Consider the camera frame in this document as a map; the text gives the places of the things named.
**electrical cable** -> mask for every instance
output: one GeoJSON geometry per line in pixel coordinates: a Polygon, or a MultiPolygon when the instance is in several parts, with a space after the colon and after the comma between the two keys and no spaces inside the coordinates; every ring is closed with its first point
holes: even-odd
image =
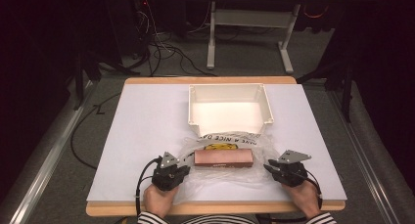
{"type": "Polygon", "coordinates": [[[99,105],[94,105],[93,106],[93,109],[91,110],[91,111],[89,111],[76,125],[75,125],[75,127],[73,128],[73,131],[72,131],[72,133],[70,134],[70,150],[72,151],[72,154],[73,154],[73,156],[79,161],[79,162],[81,162],[82,164],[84,164],[85,166],[87,166],[87,167],[90,167],[90,168],[92,168],[92,169],[94,169],[94,170],[97,170],[97,166],[94,166],[94,165],[92,165],[92,164],[90,164],[90,163],[88,163],[88,162],[86,162],[85,160],[83,160],[81,157],[79,157],[79,155],[76,153],[76,151],[75,151],[75,149],[74,149],[74,144],[73,144],[73,138],[74,138],[74,135],[75,135],[75,133],[76,133],[76,130],[79,128],[79,126],[82,124],[82,122],[83,121],[85,121],[85,119],[93,112],[93,111],[95,111],[96,109],[100,109],[101,108],[101,106],[104,104],[104,103],[106,103],[107,101],[109,101],[109,100],[111,100],[111,99],[113,99],[114,97],[116,97],[116,96],[118,96],[118,95],[120,95],[121,93],[116,93],[116,94],[114,94],[114,95],[112,95],[110,98],[108,98],[108,99],[106,99],[105,101],[103,101],[102,103],[100,103],[99,105]]]}
{"type": "Polygon", "coordinates": [[[323,10],[323,12],[319,15],[310,15],[307,11],[307,5],[304,5],[302,7],[302,12],[309,18],[311,19],[317,19],[317,18],[321,18],[324,14],[326,14],[326,12],[329,10],[329,6],[326,6],[323,10]]]}
{"type": "Polygon", "coordinates": [[[117,63],[115,63],[115,62],[113,62],[113,61],[105,58],[104,56],[101,56],[100,54],[95,53],[93,51],[88,51],[88,54],[99,65],[99,68],[102,68],[102,66],[100,65],[100,63],[105,63],[108,66],[110,66],[110,67],[112,67],[112,68],[114,68],[114,69],[116,69],[116,70],[118,70],[118,71],[120,71],[120,72],[122,72],[124,74],[128,74],[128,75],[140,75],[140,72],[133,71],[133,70],[131,70],[131,68],[135,68],[135,67],[141,66],[144,62],[146,62],[146,58],[148,58],[148,56],[147,57],[143,57],[143,59],[140,60],[139,62],[137,62],[136,64],[134,64],[134,65],[132,65],[130,67],[124,67],[123,65],[117,64],[117,63]]]}
{"type": "Polygon", "coordinates": [[[242,32],[244,32],[246,34],[262,35],[262,34],[266,34],[266,33],[271,33],[272,31],[276,30],[277,27],[259,27],[258,29],[264,29],[264,31],[259,31],[259,32],[246,30],[243,27],[238,27],[238,29],[240,29],[242,32]]]}
{"type": "Polygon", "coordinates": [[[241,30],[237,28],[236,33],[230,38],[220,38],[217,35],[215,35],[214,38],[217,39],[217,40],[221,40],[221,41],[231,41],[231,40],[234,40],[235,38],[237,38],[240,33],[241,33],[241,30]]]}
{"type": "MultiPolygon", "coordinates": [[[[160,50],[160,47],[159,47],[159,46],[156,46],[156,47],[157,47],[157,50],[158,50],[158,52],[159,52],[159,57],[161,57],[161,50],[160,50]]],[[[157,65],[156,65],[156,68],[155,68],[154,70],[152,70],[152,68],[151,68],[151,63],[150,63],[150,61],[149,61],[149,66],[150,66],[150,77],[153,77],[153,76],[155,75],[156,71],[159,69],[160,62],[161,62],[161,59],[158,59],[158,61],[157,61],[157,65]]]]}
{"type": "Polygon", "coordinates": [[[143,171],[141,172],[140,178],[138,179],[137,189],[135,190],[135,210],[137,212],[137,217],[141,213],[140,185],[144,180],[146,180],[147,178],[150,178],[150,177],[146,177],[146,178],[143,179],[144,173],[146,172],[147,168],[149,168],[150,165],[152,165],[155,162],[160,163],[161,160],[162,160],[162,157],[157,157],[157,158],[152,159],[149,163],[147,163],[147,165],[144,167],[143,171]]]}
{"type": "Polygon", "coordinates": [[[121,224],[124,220],[128,219],[128,216],[124,216],[118,219],[117,222],[115,222],[114,224],[121,224]]]}
{"type": "MultiPolygon", "coordinates": [[[[144,18],[147,19],[147,27],[146,27],[146,32],[145,32],[147,34],[149,32],[149,28],[150,28],[150,20],[149,20],[149,17],[147,17],[147,15],[145,13],[141,12],[141,11],[138,11],[137,14],[142,15],[142,16],[144,16],[144,18]]],[[[140,33],[140,28],[143,25],[143,22],[144,22],[144,19],[141,20],[140,27],[135,26],[135,28],[137,28],[138,33],[140,33]]]]}
{"type": "Polygon", "coordinates": [[[165,38],[165,40],[162,40],[161,42],[165,42],[165,41],[170,40],[170,39],[171,39],[171,33],[172,33],[172,32],[167,32],[167,31],[165,31],[165,32],[158,32],[158,36],[159,36],[159,38],[160,38],[160,35],[168,34],[168,37],[167,37],[167,38],[165,38]]]}
{"type": "MultiPolygon", "coordinates": [[[[160,46],[159,45],[157,45],[157,44],[151,44],[152,46],[155,46],[156,48],[160,48],[160,46]]],[[[169,57],[172,57],[174,54],[178,54],[178,55],[180,55],[180,57],[181,57],[181,59],[180,59],[180,68],[185,72],[185,73],[187,73],[187,74],[189,74],[189,75],[208,75],[208,76],[217,76],[217,75],[215,75],[215,74],[213,74],[213,73],[208,73],[208,72],[205,72],[205,71],[203,71],[203,70],[201,70],[201,69],[199,69],[199,68],[197,68],[196,66],[195,66],[195,64],[193,63],[193,61],[188,57],[188,56],[186,56],[185,54],[184,54],[184,52],[182,51],[182,50],[180,50],[179,48],[177,48],[177,47],[174,47],[174,46],[172,46],[172,45],[170,45],[170,44],[167,44],[167,43],[165,43],[164,44],[164,46],[163,47],[168,47],[168,49],[169,49],[169,51],[170,52],[173,52],[173,54],[170,54],[170,56],[169,57]],[[186,69],[184,69],[184,67],[183,67],[183,60],[184,59],[186,59],[186,60],[188,60],[189,61],[189,63],[191,64],[191,66],[195,69],[195,70],[197,70],[199,73],[192,73],[192,72],[189,72],[189,71],[187,71],[186,69]]]]}
{"type": "Polygon", "coordinates": [[[110,68],[106,68],[103,67],[101,64],[98,63],[98,68],[107,72],[123,72],[124,74],[130,74],[130,75],[139,75],[140,72],[135,72],[132,71],[133,68],[139,67],[141,65],[143,65],[149,58],[150,58],[150,50],[146,49],[144,55],[141,57],[141,60],[138,61],[137,63],[135,63],[134,65],[130,66],[130,67],[124,67],[120,64],[116,64],[112,61],[109,61],[97,54],[93,54],[93,56],[95,56],[96,58],[98,58],[98,60],[103,60],[103,63],[107,64],[108,66],[112,67],[113,69],[110,68]]]}
{"type": "Polygon", "coordinates": [[[156,31],[156,22],[155,22],[155,18],[153,17],[152,9],[150,8],[149,1],[146,0],[146,3],[147,3],[147,7],[149,8],[150,17],[152,18],[153,27],[154,27],[154,30],[155,30],[155,35],[156,35],[157,39],[159,40],[160,44],[163,46],[163,48],[168,51],[168,49],[165,48],[164,45],[162,44],[162,42],[161,42],[161,40],[159,38],[159,35],[158,35],[157,31],[156,31]]]}
{"type": "Polygon", "coordinates": [[[150,59],[147,61],[147,62],[149,62],[149,71],[150,71],[150,77],[153,77],[153,69],[152,69],[152,62],[150,61],[150,59]]]}
{"type": "Polygon", "coordinates": [[[206,15],[205,15],[205,19],[204,19],[204,21],[202,22],[202,24],[201,24],[198,28],[196,28],[196,29],[194,29],[194,30],[187,31],[187,33],[188,33],[188,34],[189,34],[189,33],[192,33],[192,32],[199,31],[199,30],[203,30],[203,29],[205,29],[205,28],[209,27],[209,25],[206,25],[205,27],[204,27],[204,25],[205,25],[205,23],[206,23],[206,22],[207,22],[207,20],[208,20],[208,15],[210,14],[210,6],[211,6],[211,2],[209,2],[209,3],[207,4],[207,13],[206,13],[206,15]]]}

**gray carpet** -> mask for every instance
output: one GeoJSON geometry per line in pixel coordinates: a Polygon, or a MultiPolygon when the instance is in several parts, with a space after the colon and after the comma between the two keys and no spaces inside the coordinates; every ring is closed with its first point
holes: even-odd
{"type": "MultiPolygon", "coordinates": [[[[246,28],[245,32],[229,40],[235,36],[235,33],[232,33],[232,30],[222,30],[218,33],[219,39],[216,42],[216,66],[213,71],[207,71],[205,68],[208,38],[204,33],[189,35],[187,39],[174,36],[169,38],[168,34],[164,34],[160,36],[160,40],[167,49],[169,44],[179,47],[198,69],[205,72],[220,76],[285,75],[276,49],[275,36],[279,34],[282,34],[281,30],[263,33],[263,29],[246,28]]],[[[330,36],[331,32],[312,34],[309,30],[294,33],[288,48],[295,70],[294,77],[315,69],[330,36]]],[[[151,50],[152,55],[158,54],[155,53],[156,48],[152,47],[151,50]]],[[[161,61],[156,75],[192,75],[199,72],[189,61],[185,59],[181,61],[182,56],[172,52],[172,49],[170,51],[162,49],[161,53],[166,59],[161,61]]],[[[156,65],[157,59],[152,57],[152,69],[156,65]]],[[[136,70],[141,71],[144,76],[150,74],[148,64],[136,70]]],[[[94,105],[121,91],[125,76],[111,71],[103,71],[103,75],[86,103],[81,119],[94,108],[94,105]]],[[[364,145],[364,151],[384,184],[400,222],[415,223],[412,214],[415,213],[413,196],[374,131],[370,118],[361,104],[358,91],[355,86],[353,88],[350,116],[356,136],[364,145]]],[[[348,198],[346,209],[333,212],[333,215],[341,223],[385,223],[358,165],[352,141],[337,113],[337,106],[330,98],[331,93],[326,92],[321,84],[305,84],[304,89],[348,198]]],[[[73,145],[76,153],[92,165],[96,166],[99,162],[117,100],[118,97],[114,97],[102,105],[101,112],[104,114],[96,114],[96,111],[93,111],[74,134],[73,145]]],[[[57,121],[66,122],[66,117],[63,111],[57,121]]],[[[50,151],[51,144],[48,142],[59,137],[59,129],[62,129],[63,125],[56,122],[55,126],[51,127],[51,132],[45,136],[46,138],[27,163],[12,193],[9,194],[6,202],[2,203],[1,223],[8,223],[12,218],[42,161],[50,151]]],[[[86,197],[94,174],[94,169],[75,159],[70,150],[70,141],[67,141],[65,152],[27,223],[115,223],[118,221],[119,217],[90,217],[85,213],[86,197]]],[[[129,218],[128,223],[134,223],[134,218],[129,218]]]]}

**desk leg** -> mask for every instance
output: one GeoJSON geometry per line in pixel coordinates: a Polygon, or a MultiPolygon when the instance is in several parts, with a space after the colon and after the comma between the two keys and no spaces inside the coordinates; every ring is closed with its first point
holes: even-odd
{"type": "Polygon", "coordinates": [[[297,4],[293,9],[293,14],[290,17],[289,24],[287,26],[287,33],[284,42],[278,42],[278,48],[280,50],[281,58],[283,60],[286,73],[292,74],[294,72],[291,65],[290,57],[288,56],[287,46],[290,41],[291,34],[293,33],[294,25],[296,24],[297,16],[299,15],[300,4],[297,4]]]}
{"type": "Polygon", "coordinates": [[[207,48],[207,69],[214,69],[214,27],[215,27],[216,3],[211,2],[210,6],[210,39],[207,48]]]}

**white desk frame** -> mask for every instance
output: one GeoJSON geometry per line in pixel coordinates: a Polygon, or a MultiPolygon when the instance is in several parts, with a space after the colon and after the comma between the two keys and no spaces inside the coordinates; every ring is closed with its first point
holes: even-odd
{"type": "Polygon", "coordinates": [[[207,47],[207,69],[214,69],[215,39],[217,25],[240,25],[257,27],[280,27],[286,29],[284,41],[278,41],[278,50],[287,74],[294,72],[288,55],[287,46],[293,33],[299,15],[300,4],[294,6],[291,12],[265,12],[246,10],[216,10],[216,3],[210,7],[210,38],[207,47]]]}

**table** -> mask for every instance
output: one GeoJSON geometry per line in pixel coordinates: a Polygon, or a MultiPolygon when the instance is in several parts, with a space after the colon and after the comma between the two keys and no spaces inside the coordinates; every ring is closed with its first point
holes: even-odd
{"type": "Polygon", "coordinates": [[[286,73],[293,73],[293,66],[287,52],[287,46],[299,15],[300,4],[294,6],[291,12],[267,12],[248,10],[217,9],[216,3],[211,2],[210,6],[210,37],[207,47],[207,69],[214,69],[215,54],[215,27],[224,25],[244,25],[260,27],[281,27],[286,29],[283,41],[278,41],[278,50],[284,64],[286,73]]]}
{"type": "MultiPolygon", "coordinates": [[[[278,138],[277,151],[291,149],[312,155],[313,159],[303,163],[320,178],[325,199],[322,209],[341,210],[345,207],[343,186],[302,86],[297,85],[293,78],[154,77],[129,78],[125,81],[87,199],[86,212],[89,215],[136,214],[135,188],[145,164],[154,157],[162,156],[164,151],[176,155],[183,137],[195,137],[187,125],[186,105],[189,84],[200,83],[265,84],[275,119],[267,130],[278,138]]],[[[142,190],[149,184],[149,180],[144,181],[142,190]]],[[[229,187],[229,182],[209,184],[190,201],[175,205],[169,214],[275,213],[297,210],[288,195],[274,181],[253,184],[250,188],[232,184],[232,190],[227,189],[225,194],[217,192],[224,187],[229,187]]]]}

